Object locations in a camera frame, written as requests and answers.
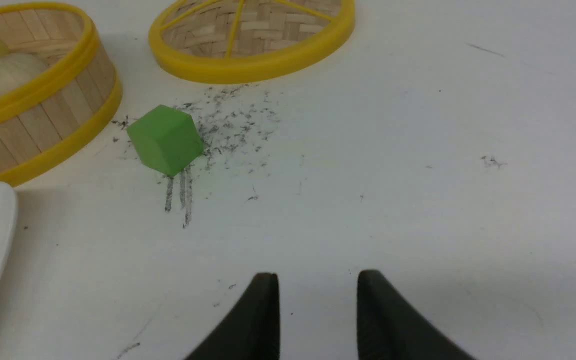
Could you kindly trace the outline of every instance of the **pencil mark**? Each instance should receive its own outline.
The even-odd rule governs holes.
[[[185,217],[183,217],[183,229],[187,228],[190,225],[190,221],[193,219],[193,176],[190,173],[190,169],[192,165],[189,165],[185,168],[185,183],[186,183],[186,190],[185,190]]]
[[[257,194],[257,191],[255,191],[255,185],[252,186],[252,192],[254,193],[253,196],[250,196],[247,200],[246,203],[251,201],[251,200],[259,200],[259,195]]]
[[[166,206],[164,207],[164,211],[169,213],[170,209],[172,209],[172,187],[174,179],[172,176],[168,176],[168,185],[166,187]]]
[[[485,52],[485,53],[488,53],[488,54],[497,55],[498,57],[502,57],[502,58],[505,58],[505,57],[506,57],[506,55],[502,54],[501,52],[496,52],[496,51],[493,51],[493,50],[489,50],[489,49],[487,49],[487,48],[485,48],[485,47],[481,47],[481,46],[475,45],[475,44],[473,44],[473,43],[468,43],[468,42],[467,42],[466,45],[467,45],[467,46],[470,46],[470,47],[473,48],[473,49],[481,50],[481,51],[483,51],[483,52]]]
[[[179,173],[179,201],[181,202],[181,208],[186,208],[186,171],[181,171]]]
[[[480,157],[481,161],[484,162],[485,168],[496,167],[500,170],[503,166],[507,166],[507,162],[500,162],[494,156],[482,156]]]
[[[135,342],[134,344],[130,344],[128,346],[126,346],[125,348],[123,348],[123,350],[119,353],[119,355],[117,355],[114,360],[119,360],[121,358],[124,357],[124,355],[128,354],[128,352],[130,352],[131,350],[133,350],[134,348],[140,346],[142,343],[141,342]]]

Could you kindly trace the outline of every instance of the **green foam block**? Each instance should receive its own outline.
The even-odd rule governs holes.
[[[142,164],[168,176],[177,175],[204,152],[193,117],[164,105],[150,110],[127,131]]]

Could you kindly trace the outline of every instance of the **white table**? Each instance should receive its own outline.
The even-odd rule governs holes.
[[[169,0],[73,2],[125,86],[119,121],[196,102],[210,120],[224,87],[147,45]],[[256,128],[196,160],[186,228],[178,180],[165,212],[117,124],[18,187],[0,360],[181,359],[261,271],[282,360],[354,360],[368,268],[477,358],[576,360],[576,1],[358,1],[333,55],[235,93],[223,114]]]

